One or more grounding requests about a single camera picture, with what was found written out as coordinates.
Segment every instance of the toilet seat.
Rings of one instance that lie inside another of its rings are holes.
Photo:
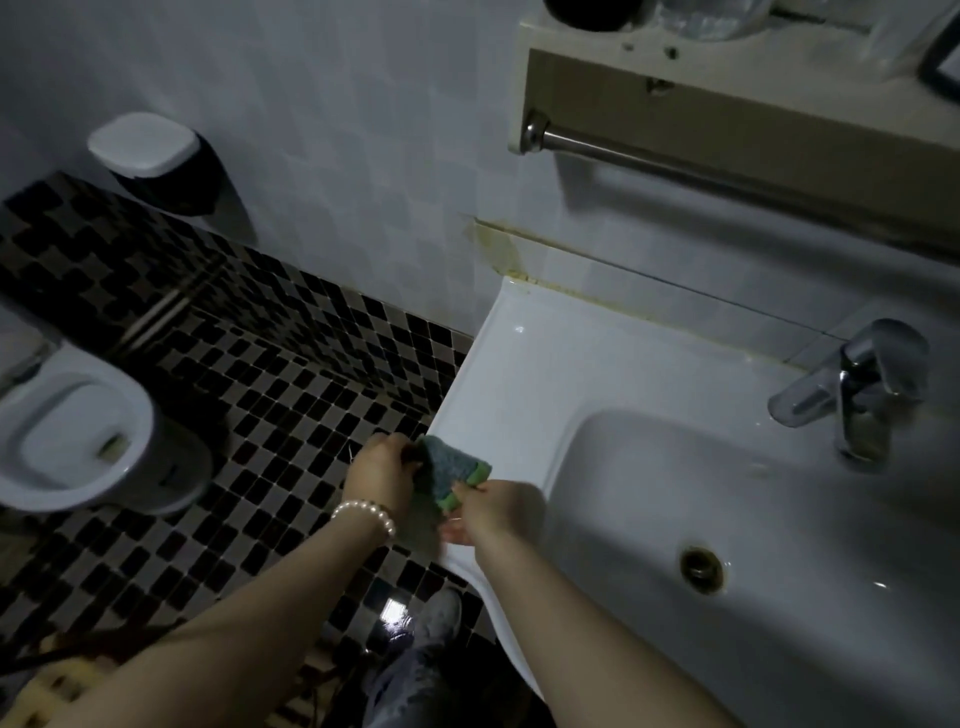
[[[64,341],[0,398],[0,502],[46,513],[98,500],[143,462],[158,418],[133,378]]]

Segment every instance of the toilet bowl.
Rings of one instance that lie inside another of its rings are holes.
[[[197,500],[212,470],[206,445],[138,382],[68,341],[0,391],[0,504],[10,508],[113,503],[159,516]]]

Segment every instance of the toilet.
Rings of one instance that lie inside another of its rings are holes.
[[[162,516],[196,501],[212,472],[206,445],[132,377],[0,299],[0,505]]]

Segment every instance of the person's left arm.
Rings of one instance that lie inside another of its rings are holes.
[[[409,441],[374,435],[350,466],[344,500],[378,503],[395,520],[412,493]],[[262,725],[354,572],[386,531],[349,508],[250,584],[123,665],[64,709],[51,728]]]

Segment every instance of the hand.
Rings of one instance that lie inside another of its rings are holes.
[[[440,526],[441,538],[478,549],[503,536],[522,538],[524,502],[531,489],[533,486],[510,480],[488,480],[476,488],[456,483],[453,492],[462,505]]]
[[[383,506],[397,525],[406,518],[420,463],[400,462],[410,441],[398,432],[374,433],[353,458],[344,483],[344,500],[371,500]]]

